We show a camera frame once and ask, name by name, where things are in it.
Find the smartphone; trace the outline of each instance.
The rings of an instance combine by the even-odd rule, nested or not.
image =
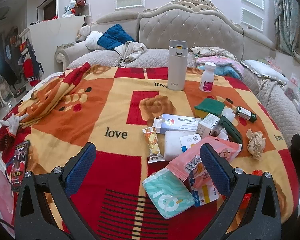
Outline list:
[[[11,170],[11,190],[18,192],[26,172],[30,141],[24,141],[16,146]]]

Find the red and orange blanket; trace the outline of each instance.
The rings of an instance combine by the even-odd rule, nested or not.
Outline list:
[[[193,116],[195,105],[206,97],[214,98],[229,108],[242,106],[257,114],[254,123],[236,116],[233,124],[242,134],[243,150],[231,165],[246,173],[262,170],[272,174],[282,222],[286,221],[298,205],[298,180],[281,132],[253,93],[241,81],[221,76],[215,77],[211,93],[202,92],[202,72],[191,68],[184,91],[172,91],[166,87],[167,73],[165,67],[90,67],[86,63],[48,82],[18,106],[20,115],[29,113],[15,141],[15,145],[23,140],[31,143],[27,169],[35,174],[50,172],[92,142],[96,160],[71,199],[102,239],[192,240],[214,216],[222,198],[164,220],[141,182],[167,162],[148,164],[149,148],[142,129],[163,113]],[[266,138],[260,161],[247,151],[249,128]],[[159,135],[162,152],[163,141],[164,136]],[[3,160],[12,154],[12,150],[5,152]],[[51,196],[48,202],[59,227],[66,230]],[[237,215],[233,226],[239,221]]]

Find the white glove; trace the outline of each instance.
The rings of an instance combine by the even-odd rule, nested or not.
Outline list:
[[[3,126],[7,126],[7,130],[8,133],[15,138],[17,135],[17,131],[19,128],[19,123],[21,120],[25,119],[26,117],[28,117],[29,114],[24,114],[23,116],[15,116],[14,114],[12,114],[7,121],[4,120],[0,120],[0,123]]]

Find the white thermos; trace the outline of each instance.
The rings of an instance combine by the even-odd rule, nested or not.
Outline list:
[[[168,88],[181,91],[185,88],[188,60],[186,41],[170,41],[168,61]]]

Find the blue puffer jacket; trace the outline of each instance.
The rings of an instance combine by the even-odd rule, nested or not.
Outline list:
[[[105,49],[113,48],[125,44],[127,41],[135,41],[127,34],[120,24],[110,27],[98,40],[97,44]]]

